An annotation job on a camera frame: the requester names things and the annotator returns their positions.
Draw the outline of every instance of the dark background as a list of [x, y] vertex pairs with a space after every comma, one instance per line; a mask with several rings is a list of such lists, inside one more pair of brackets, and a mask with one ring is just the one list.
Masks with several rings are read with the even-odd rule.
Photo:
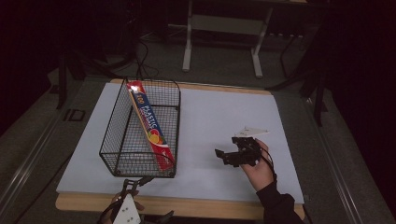
[[[131, 3], [133, 13], [125, 13]], [[60, 53], [79, 49], [91, 58], [103, 60], [105, 53], [124, 53], [119, 40], [128, 21], [140, 20], [164, 39], [166, 24], [186, 22], [187, 1], [150, 0], [141, 6], [137, 3], [2, 1], [0, 134], [50, 88], [47, 73], [58, 67]], [[304, 66], [328, 74], [326, 87], [332, 91], [361, 155], [396, 216], [396, 2], [361, 0], [336, 5], [339, 8], [325, 18], [319, 13], [323, 25], [304, 56]], [[201, 5], [201, 10], [207, 10], [206, 6]], [[302, 29], [296, 23], [312, 20], [301, 19], [307, 14], [305, 10], [311, 9], [276, 11], [269, 31], [299, 34]], [[223, 8], [221, 13], [236, 12]], [[99, 35], [105, 33], [113, 34], [108, 35], [113, 39], [101, 41]]]

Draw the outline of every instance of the table leg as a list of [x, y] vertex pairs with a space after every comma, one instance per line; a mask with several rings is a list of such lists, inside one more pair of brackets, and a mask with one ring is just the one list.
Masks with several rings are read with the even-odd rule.
[[267, 31], [272, 11], [273, 9], [270, 7], [267, 11], [265, 21], [262, 23], [262, 30], [260, 31], [259, 40], [257, 41], [256, 47], [251, 50], [251, 58], [253, 60], [253, 67], [256, 78], [262, 78], [262, 67], [260, 65], [259, 52], [260, 48], [262, 47], [262, 41], [264, 40], [265, 32]]
[[184, 50], [184, 60], [183, 60], [183, 71], [190, 71], [190, 61], [191, 61], [191, 20], [192, 20], [192, 1], [189, 1], [189, 17], [187, 18], [187, 43], [186, 49]]

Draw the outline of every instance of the wooden table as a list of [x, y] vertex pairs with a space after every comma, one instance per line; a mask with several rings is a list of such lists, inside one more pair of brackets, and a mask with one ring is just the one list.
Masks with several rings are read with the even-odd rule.
[[[194, 84], [178, 85], [181, 89], [187, 90], [225, 91], [264, 95], [271, 94], [268, 91], [247, 90], [231, 87], [214, 87]], [[109, 206], [113, 197], [114, 194], [112, 193], [61, 192], [56, 201], [56, 207], [60, 210], [67, 211], [103, 212]], [[174, 210], [175, 216], [179, 217], [211, 217], [261, 220], [263, 213], [262, 205], [259, 202], [186, 199], [148, 195], [137, 195], [134, 199], [146, 207], [146, 209], [141, 212], [142, 214], [146, 215], [164, 215], [169, 211]], [[294, 208], [295, 212], [300, 216], [300, 218], [304, 218], [303, 205], [297, 203], [295, 204]]]

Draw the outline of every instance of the hand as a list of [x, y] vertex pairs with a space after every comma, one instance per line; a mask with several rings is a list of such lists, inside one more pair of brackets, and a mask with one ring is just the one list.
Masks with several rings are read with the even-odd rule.
[[[130, 193], [132, 196], [136, 196], [139, 193], [139, 190], [135, 190], [134, 192], [132, 192], [131, 190], [127, 190], [126, 193], [127, 194]], [[119, 197], [120, 197], [120, 193], [117, 193], [111, 200], [111, 203], [114, 203], [115, 201], [117, 201], [119, 199]], [[145, 207], [138, 202], [134, 202], [134, 205], [136, 206], [136, 209], [139, 211], [143, 211], [145, 209]], [[108, 211], [107, 214], [102, 218], [103, 224], [112, 224], [113, 223], [110, 218], [112, 212], [113, 212], [113, 209]]]
[[[259, 143], [262, 148], [262, 155], [268, 160], [268, 146], [259, 139], [256, 139], [256, 142]], [[259, 162], [255, 166], [243, 164], [241, 167], [245, 171], [245, 174], [247, 174], [248, 180], [256, 191], [274, 182], [272, 170], [262, 158], [259, 159]]]

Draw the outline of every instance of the sleeve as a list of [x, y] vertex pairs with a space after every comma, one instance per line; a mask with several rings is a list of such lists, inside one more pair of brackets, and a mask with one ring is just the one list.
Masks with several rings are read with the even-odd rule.
[[303, 221], [294, 212], [294, 199], [289, 194], [280, 194], [276, 182], [256, 192], [264, 207], [265, 224], [300, 224]]

